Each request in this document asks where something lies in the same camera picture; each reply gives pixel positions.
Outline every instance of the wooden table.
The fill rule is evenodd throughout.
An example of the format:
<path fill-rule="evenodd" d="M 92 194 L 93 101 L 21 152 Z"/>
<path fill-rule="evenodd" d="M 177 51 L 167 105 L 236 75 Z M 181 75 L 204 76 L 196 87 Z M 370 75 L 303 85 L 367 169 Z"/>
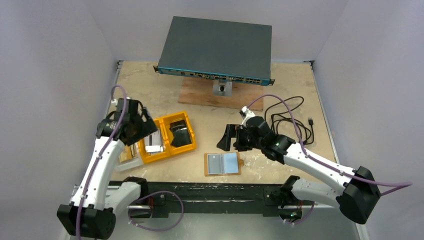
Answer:
<path fill-rule="evenodd" d="M 307 180 L 318 181 L 296 168 L 268 160 L 256 149 L 240 153 L 241 159 L 244 160 L 241 175 L 205 176 L 204 154 L 222 152 L 216 148 L 217 142 L 223 136 L 226 124 L 241 123 L 239 111 L 178 103 L 183 78 L 156 73 L 153 69 L 153 65 L 156 64 L 157 62 L 125 61 L 118 84 L 125 88 L 128 97 L 141 101 L 153 118 L 186 111 L 196 137 L 197 149 L 127 171 L 114 172 L 113 180 L 135 176 L 157 182 L 282 184 L 290 175 L 297 175 Z M 335 161 L 310 66 L 301 63 L 273 63 L 271 78 L 275 79 L 275 83 L 264 88 L 265 94 L 275 94 L 283 99 L 298 95 L 305 98 L 303 105 L 293 114 L 306 125 L 308 118 L 313 118 L 315 143 L 308 145 L 307 148 Z M 117 90 L 115 96 L 122 97 L 122 94 Z M 273 97 L 266 97 L 264 110 L 277 102 L 278 100 Z M 289 105 L 294 107 L 297 103 L 298 101 L 294 100 L 290 101 Z M 285 110 L 282 104 L 272 108 L 267 114 L 268 122 L 271 113 Z M 255 114 L 263 116 L 264 111 L 257 111 Z M 282 122 L 279 125 L 279 132 L 297 140 L 293 124 L 289 122 Z"/>

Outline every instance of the wooden block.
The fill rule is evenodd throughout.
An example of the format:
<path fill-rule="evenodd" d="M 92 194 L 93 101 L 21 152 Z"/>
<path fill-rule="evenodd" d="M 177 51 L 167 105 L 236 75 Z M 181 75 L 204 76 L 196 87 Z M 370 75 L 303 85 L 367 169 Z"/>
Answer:
<path fill-rule="evenodd" d="M 180 104 L 241 109 L 264 94 L 263 86 L 233 82 L 231 96 L 215 96 L 212 93 L 213 85 L 214 81 L 210 79 L 185 77 L 182 80 L 178 102 Z M 263 111 L 264 99 L 257 100 L 249 109 Z"/>

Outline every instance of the white wall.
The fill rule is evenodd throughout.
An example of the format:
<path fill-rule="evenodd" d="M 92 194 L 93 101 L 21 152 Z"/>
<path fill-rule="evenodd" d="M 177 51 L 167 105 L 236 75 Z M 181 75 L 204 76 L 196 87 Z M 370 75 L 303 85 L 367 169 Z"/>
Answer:
<path fill-rule="evenodd" d="M 173 16 L 272 25 L 272 61 L 314 60 L 348 0 L 90 0 L 120 60 L 158 61 Z"/>
<path fill-rule="evenodd" d="M 423 13 L 422 0 L 351 0 L 314 64 L 341 163 L 414 183 L 380 199 L 372 240 L 424 238 Z"/>
<path fill-rule="evenodd" d="M 114 58 L 80 0 L 0 7 L 0 239 L 58 239 L 105 114 Z"/>

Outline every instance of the orange plastic container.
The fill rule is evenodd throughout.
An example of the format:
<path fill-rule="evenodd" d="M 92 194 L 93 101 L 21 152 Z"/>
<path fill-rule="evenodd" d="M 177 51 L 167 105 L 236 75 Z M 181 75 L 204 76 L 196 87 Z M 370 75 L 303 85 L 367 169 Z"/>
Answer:
<path fill-rule="evenodd" d="M 180 146 L 180 147 L 174 147 L 171 146 L 172 140 L 174 139 L 174 135 L 170 130 L 171 123 L 184 120 L 185 124 L 187 125 L 187 130 L 190 135 L 191 144 Z M 196 149 L 196 138 L 195 134 L 193 132 L 192 126 L 190 125 L 189 116 L 187 116 L 187 113 L 185 111 L 181 111 L 178 113 L 174 113 L 171 115 L 166 115 L 163 117 L 156 118 L 154 120 L 154 123 L 156 124 L 157 128 L 160 129 L 160 133 L 162 135 L 162 142 L 163 142 L 163 152 L 157 153 L 154 155 L 150 155 L 146 152 L 146 146 L 144 139 L 140 140 L 138 142 L 138 149 L 141 155 L 141 159 L 143 163 L 151 163 L 157 160 L 165 159 L 177 154 L 182 154 L 191 150 Z"/>

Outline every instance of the yellow tray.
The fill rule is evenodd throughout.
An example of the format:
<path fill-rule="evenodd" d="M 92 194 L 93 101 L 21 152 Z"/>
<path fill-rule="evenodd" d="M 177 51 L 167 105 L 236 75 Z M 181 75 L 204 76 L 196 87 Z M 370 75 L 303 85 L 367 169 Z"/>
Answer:
<path fill-rule="evenodd" d="M 174 139 L 174 135 L 171 132 L 171 123 L 184 120 L 187 125 L 188 133 L 190 135 L 191 144 L 174 147 L 171 146 L 172 140 Z M 163 152 L 157 153 L 154 155 L 150 155 L 146 152 L 145 141 L 144 139 L 138 142 L 138 149 L 141 155 L 141 159 L 143 163 L 148 164 L 157 160 L 165 159 L 174 155 L 182 154 L 191 150 L 196 149 L 196 138 L 195 133 L 193 132 L 192 126 L 190 125 L 189 116 L 185 111 L 177 112 L 171 115 L 166 115 L 163 117 L 156 118 L 154 120 L 156 127 L 160 130 L 160 134 L 162 135 L 163 142 Z"/>

